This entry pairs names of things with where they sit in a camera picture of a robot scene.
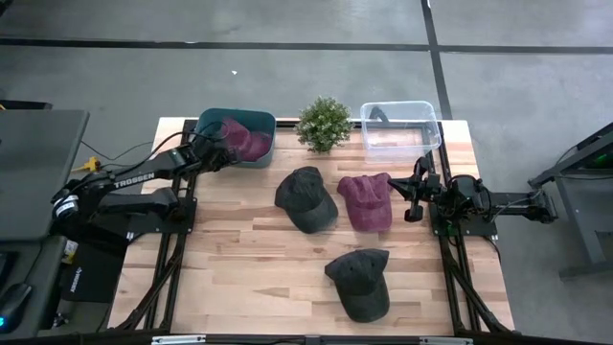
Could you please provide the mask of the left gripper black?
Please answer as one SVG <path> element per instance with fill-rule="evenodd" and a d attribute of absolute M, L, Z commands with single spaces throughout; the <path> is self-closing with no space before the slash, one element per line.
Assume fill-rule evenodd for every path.
<path fill-rule="evenodd" d="M 227 149 L 224 144 L 204 137 L 196 137 L 193 140 L 193 152 L 199 160 L 198 170 L 200 172 L 218 172 L 240 162 L 236 157 L 230 158 L 230 154 L 239 155 L 238 149 Z"/>

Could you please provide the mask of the maroon baseball cap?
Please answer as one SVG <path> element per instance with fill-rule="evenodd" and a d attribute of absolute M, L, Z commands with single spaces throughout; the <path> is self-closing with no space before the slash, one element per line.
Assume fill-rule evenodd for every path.
<path fill-rule="evenodd" d="M 255 162 L 269 152 L 272 137 L 268 133 L 251 131 L 232 118 L 224 118 L 222 123 L 221 132 L 225 143 L 238 152 L 242 161 Z"/>
<path fill-rule="evenodd" d="M 357 232 L 386 232 L 391 229 L 391 176 L 385 172 L 375 175 L 344 176 L 337 193 L 345 199 L 352 228 Z"/>

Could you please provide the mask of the dark grey baseball cap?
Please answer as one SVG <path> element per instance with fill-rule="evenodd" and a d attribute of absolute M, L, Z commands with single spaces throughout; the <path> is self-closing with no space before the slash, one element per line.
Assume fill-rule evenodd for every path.
<path fill-rule="evenodd" d="M 333 281 L 352 321 L 370 323 L 388 313 L 390 297 L 384 277 L 388 260 L 387 250 L 366 248 L 346 253 L 325 266 L 325 275 Z"/>
<path fill-rule="evenodd" d="M 330 229 L 338 218 L 338 208 L 316 167 L 294 170 L 278 186 L 274 203 L 305 234 Z"/>

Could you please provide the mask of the clear plastic bin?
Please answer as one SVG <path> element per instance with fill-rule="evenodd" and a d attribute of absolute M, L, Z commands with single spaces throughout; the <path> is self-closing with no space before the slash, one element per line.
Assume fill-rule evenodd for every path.
<path fill-rule="evenodd" d="M 435 109 L 426 101 L 364 103 L 360 119 L 369 163 L 411 163 L 442 143 Z"/>

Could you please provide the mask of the teal plastic bin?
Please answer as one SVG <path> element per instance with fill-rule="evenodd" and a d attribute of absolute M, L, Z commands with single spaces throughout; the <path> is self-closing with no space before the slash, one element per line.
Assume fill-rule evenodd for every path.
<path fill-rule="evenodd" d="M 255 162 L 242 161 L 238 156 L 240 162 L 236 164 L 236 167 L 249 169 L 263 169 L 268 167 L 274 154 L 276 118 L 272 114 L 264 111 L 232 108 L 209 108 L 200 115 L 194 131 L 206 136 L 218 138 L 227 146 L 221 132 L 221 128 L 223 126 L 222 121 L 224 118 L 232 118 L 251 131 L 265 132 L 272 137 L 272 146 L 265 156 Z"/>

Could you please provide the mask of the potted green plant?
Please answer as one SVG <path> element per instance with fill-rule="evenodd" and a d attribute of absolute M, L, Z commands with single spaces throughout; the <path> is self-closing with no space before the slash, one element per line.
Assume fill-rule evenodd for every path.
<path fill-rule="evenodd" d="M 351 116 L 351 110 L 334 98 L 318 97 L 301 111 L 294 127 L 298 142 L 311 152 L 329 152 L 350 140 Z"/>

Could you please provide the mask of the yellow power plug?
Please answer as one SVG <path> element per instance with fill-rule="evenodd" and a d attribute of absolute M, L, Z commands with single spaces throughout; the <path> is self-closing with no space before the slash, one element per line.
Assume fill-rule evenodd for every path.
<path fill-rule="evenodd" d="M 101 169 L 101 166 L 102 166 L 101 161 L 97 157 L 92 156 L 80 167 L 72 169 L 72 173 L 97 172 Z"/>

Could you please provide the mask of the black box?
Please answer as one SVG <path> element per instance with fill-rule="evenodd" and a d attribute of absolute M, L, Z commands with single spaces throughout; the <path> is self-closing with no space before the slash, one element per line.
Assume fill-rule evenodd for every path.
<path fill-rule="evenodd" d="M 121 255 L 129 245 L 127 238 L 130 215 L 95 212 L 53 215 L 52 232 L 78 244 L 87 244 L 112 255 Z"/>

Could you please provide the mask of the grey metal table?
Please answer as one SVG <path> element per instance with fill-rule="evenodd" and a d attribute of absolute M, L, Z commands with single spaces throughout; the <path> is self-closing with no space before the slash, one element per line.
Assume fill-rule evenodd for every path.
<path fill-rule="evenodd" d="M 533 188 L 556 184 L 566 215 L 579 233 L 585 264 L 559 271 L 559 278 L 613 273 L 602 236 L 613 235 L 613 122 L 570 147 L 555 164 L 528 181 Z"/>

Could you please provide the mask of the black bag with logo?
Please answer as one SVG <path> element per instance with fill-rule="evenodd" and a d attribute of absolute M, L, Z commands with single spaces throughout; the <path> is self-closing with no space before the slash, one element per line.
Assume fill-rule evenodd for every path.
<path fill-rule="evenodd" d="M 110 303 L 124 264 L 126 246 L 109 251 L 76 243 L 72 262 L 60 281 L 61 299 L 72 302 Z"/>

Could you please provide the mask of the large grey desk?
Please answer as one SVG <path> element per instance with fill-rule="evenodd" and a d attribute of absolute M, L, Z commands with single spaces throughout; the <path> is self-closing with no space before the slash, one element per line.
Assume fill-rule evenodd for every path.
<path fill-rule="evenodd" d="M 83 110 L 0 110 L 0 242 L 46 237 L 86 129 Z"/>

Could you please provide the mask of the black computer mouse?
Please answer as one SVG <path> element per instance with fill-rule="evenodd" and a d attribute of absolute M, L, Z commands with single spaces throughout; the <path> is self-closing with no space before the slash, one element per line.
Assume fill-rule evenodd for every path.
<path fill-rule="evenodd" d="M 11 333 L 19 326 L 32 291 L 31 285 L 17 283 L 0 296 L 0 334 Z"/>

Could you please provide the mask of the short black frame crossbar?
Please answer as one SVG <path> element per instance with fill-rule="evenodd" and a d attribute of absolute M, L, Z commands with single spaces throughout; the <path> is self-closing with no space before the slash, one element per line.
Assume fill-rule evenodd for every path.
<path fill-rule="evenodd" d="M 300 118 L 277 118 L 276 127 L 278 128 L 293 128 L 300 123 Z M 361 121 L 356 119 L 350 119 L 353 129 L 362 128 Z"/>

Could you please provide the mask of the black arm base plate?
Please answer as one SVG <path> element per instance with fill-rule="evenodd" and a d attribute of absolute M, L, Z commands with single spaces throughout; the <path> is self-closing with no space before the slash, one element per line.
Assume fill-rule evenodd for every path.
<path fill-rule="evenodd" d="M 196 208 L 196 198 L 180 197 L 178 206 L 163 217 L 155 213 L 132 216 L 127 232 L 133 234 L 190 234 L 194 228 Z"/>
<path fill-rule="evenodd" d="M 428 204 L 432 233 L 440 237 L 479 236 L 489 237 L 497 234 L 494 223 L 484 220 L 481 215 L 466 215 L 458 219 L 447 219 L 435 203 Z"/>

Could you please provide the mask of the black aluminium frame side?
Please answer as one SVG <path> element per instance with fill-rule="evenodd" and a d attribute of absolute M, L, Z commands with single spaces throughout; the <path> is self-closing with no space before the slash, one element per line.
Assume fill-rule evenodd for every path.
<path fill-rule="evenodd" d="M 468 223 L 475 219 L 489 219 L 489 207 L 477 206 L 475 199 L 484 189 L 479 179 L 468 174 L 452 175 L 443 139 L 443 125 L 438 124 L 441 172 L 429 169 L 430 177 L 440 179 L 439 192 L 429 197 L 429 212 L 433 234 L 439 240 L 443 260 L 443 276 L 452 324 L 452 333 L 509 334 L 506 327 L 488 308 L 472 284 L 465 237 L 470 234 Z"/>
<path fill-rule="evenodd" d="M 196 177 L 189 177 L 184 188 L 180 185 L 180 178 L 176 177 L 171 189 L 185 193 L 180 198 L 185 205 L 185 218 L 178 223 L 177 230 L 161 235 L 150 288 L 126 320 L 113 330 L 136 331 L 144 322 L 143 330 L 170 333 L 187 237 L 193 231 L 197 205 L 194 197 Z"/>

